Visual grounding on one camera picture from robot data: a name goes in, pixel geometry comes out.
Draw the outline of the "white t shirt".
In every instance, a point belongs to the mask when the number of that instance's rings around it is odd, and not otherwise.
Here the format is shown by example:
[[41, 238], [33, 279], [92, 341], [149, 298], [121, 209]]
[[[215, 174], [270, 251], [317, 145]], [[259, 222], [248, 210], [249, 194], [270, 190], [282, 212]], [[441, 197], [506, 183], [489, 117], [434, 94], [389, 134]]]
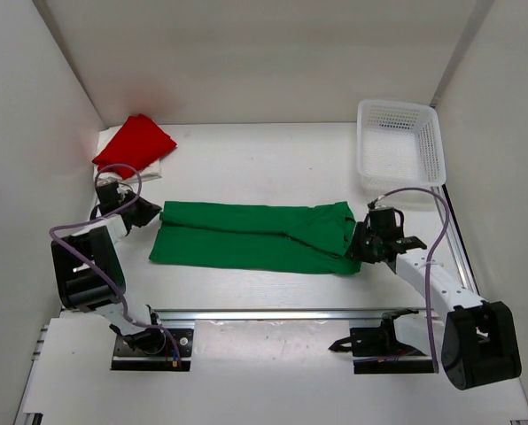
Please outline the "white t shirt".
[[[105, 147], [109, 144], [109, 142], [114, 138], [114, 136], [118, 133], [120, 129], [121, 129], [121, 126], [115, 126], [115, 127], [110, 127], [99, 133], [98, 141], [97, 141], [97, 149], [96, 149], [97, 155], [105, 149]], [[142, 182], [147, 182], [147, 181], [160, 178], [161, 177], [160, 160], [157, 159], [153, 163], [149, 164], [145, 169], [139, 172], [139, 175], [142, 179]], [[137, 184], [138, 180], [137, 180], [137, 177], [133, 175], [132, 177], [129, 177], [125, 180], [123, 180], [120, 177], [120, 182], [124, 182], [126, 184]]]

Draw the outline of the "green t shirt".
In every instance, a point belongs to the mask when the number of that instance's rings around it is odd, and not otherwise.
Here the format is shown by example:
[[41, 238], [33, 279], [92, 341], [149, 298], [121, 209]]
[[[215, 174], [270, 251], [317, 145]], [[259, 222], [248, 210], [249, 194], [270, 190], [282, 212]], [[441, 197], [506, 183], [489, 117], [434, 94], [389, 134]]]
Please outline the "green t shirt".
[[317, 206], [167, 201], [149, 259], [160, 265], [352, 275], [348, 203]]

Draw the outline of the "red t shirt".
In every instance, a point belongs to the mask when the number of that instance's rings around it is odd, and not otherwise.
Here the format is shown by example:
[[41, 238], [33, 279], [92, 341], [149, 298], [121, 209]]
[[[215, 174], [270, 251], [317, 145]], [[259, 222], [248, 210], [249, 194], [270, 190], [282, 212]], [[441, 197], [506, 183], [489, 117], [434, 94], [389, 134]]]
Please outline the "red t shirt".
[[138, 114], [129, 116], [110, 142], [92, 159], [101, 171], [107, 166], [122, 180], [142, 172], [177, 148], [177, 143], [152, 119]]

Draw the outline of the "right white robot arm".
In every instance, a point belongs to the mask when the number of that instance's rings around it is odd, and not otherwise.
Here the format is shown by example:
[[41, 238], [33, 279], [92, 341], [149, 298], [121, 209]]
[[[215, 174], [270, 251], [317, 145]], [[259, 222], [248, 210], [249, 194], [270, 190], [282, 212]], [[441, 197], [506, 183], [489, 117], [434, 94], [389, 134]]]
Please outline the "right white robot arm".
[[376, 328], [352, 330], [349, 344], [355, 357], [376, 362], [419, 352], [435, 359], [459, 390], [520, 376], [509, 307], [463, 288], [419, 238], [405, 236], [402, 212], [370, 205], [348, 253], [352, 259], [387, 265], [425, 301], [422, 311], [394, 310], [384, 313]]

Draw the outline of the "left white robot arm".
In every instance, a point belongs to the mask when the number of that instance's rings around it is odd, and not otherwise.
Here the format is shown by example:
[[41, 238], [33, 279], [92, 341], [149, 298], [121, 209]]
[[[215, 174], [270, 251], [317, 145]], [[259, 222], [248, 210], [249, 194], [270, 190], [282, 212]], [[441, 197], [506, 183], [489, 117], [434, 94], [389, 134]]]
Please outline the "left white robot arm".
[[117, 335], [156, 354], [165, 347], [167, 334], [151, 307], [126, 297], [115, 244], [133, 228], [150, 224], [161, 207], [117, 181], [98, 184], [96, 193], [98, 205], [89, 221], [50, 230], [59, 298], [65, 309], [100, 315]]

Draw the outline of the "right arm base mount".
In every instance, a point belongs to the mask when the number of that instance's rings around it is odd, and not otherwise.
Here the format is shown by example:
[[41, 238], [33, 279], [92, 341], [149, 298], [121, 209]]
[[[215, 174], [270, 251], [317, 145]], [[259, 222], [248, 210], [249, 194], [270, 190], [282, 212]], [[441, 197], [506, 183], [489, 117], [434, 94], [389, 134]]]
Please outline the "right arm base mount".
[[355, 326], [330, 352], [350, 353], [356, 375], [432, 374], [426, 317], [415, 309], [383, 313], [376, 326]]

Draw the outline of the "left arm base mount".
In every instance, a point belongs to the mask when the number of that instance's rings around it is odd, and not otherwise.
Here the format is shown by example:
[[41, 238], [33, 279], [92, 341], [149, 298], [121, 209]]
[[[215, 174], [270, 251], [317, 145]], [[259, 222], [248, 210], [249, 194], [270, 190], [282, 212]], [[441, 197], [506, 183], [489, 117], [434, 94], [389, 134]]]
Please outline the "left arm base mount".
[[132, 372], [189, 372], [194, 345], [194, 328], [178, 324], [167, 329], [176, 342], [179, 355], [167, 334], [146, 329], [134, 336], [116, 336], [111, 370]]

